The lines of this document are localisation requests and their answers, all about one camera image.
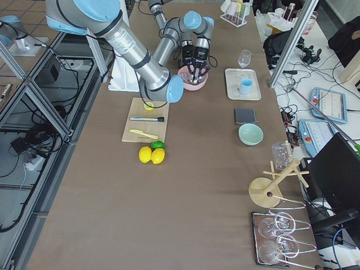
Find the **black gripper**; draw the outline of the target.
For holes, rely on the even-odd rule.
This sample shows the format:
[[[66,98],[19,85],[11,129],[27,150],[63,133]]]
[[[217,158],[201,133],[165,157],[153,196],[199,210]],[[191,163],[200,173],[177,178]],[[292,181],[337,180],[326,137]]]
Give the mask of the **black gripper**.
[[[205,66],[203,69],[201,69],[201,77],[205,76],[211,69],[211,67],[207,65],[208,53],[209,53],[208,48],[195,46],[193,51],[193,59],[194,59],[193,65],[195,67],[195,75],[192,78],[193,82],[199,81],[201,66]]]
[[[188,73],[192,76],[195,75],[195,67],[192,64],[194,49],[194,45],[185,45],[182,47],[182,64],[187,66]]]

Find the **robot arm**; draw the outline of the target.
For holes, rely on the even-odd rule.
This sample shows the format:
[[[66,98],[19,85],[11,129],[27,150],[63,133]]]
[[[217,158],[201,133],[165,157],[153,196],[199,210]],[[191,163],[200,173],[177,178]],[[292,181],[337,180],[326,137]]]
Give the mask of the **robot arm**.
[[[192,75],[192,81],[198,81],[210,70],[207,61],[214,19],[201,16],[196,11],[188,11],[183,17],[167,20],[163,13],[163,5],[166,3],[168,1],[148,1],[160,35],[154,58],[161,66],[165,66],[170,55],[180,49],[182,63]]]
[[[165,1],[149,1],[151,14],[162,31],[154,54],[141,43],[123,20],[119,1],[46,1],[47,24],[53,30],[85,35],[91,31],[105,39],[141,76],[140,94],[153,101],[178,102],[183,95],[183,79],[172,75],[165,66],[173,51],[181,48],[183,63],[193,82],[208,71],[207,58],[214,30],[214,20],[196,11],[167,20]]]

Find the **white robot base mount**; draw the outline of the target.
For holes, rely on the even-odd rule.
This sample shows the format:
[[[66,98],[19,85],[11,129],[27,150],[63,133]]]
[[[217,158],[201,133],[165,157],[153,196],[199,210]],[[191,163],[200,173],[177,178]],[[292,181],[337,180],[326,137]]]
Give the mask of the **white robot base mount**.
[[[139,93],[138,79],[140,78],[139,73],[135,72],[123,57],[116,54],[108,90]]]

